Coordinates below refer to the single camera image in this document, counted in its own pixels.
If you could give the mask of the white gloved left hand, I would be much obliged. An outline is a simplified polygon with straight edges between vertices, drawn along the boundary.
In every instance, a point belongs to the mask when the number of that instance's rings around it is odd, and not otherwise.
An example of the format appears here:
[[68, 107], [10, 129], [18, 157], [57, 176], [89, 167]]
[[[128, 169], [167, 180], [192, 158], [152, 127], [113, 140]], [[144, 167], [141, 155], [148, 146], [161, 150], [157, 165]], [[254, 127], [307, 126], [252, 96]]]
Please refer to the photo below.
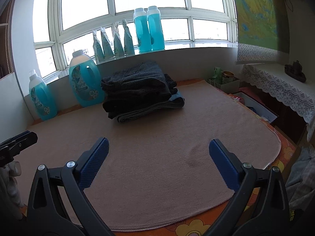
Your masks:
[[25, 205], [21, 199], [16, 177], [21, 175], [21, 165], [18, 161], [12, 161], [1, 167], [1, 207], [5, 215], [21, 220]]

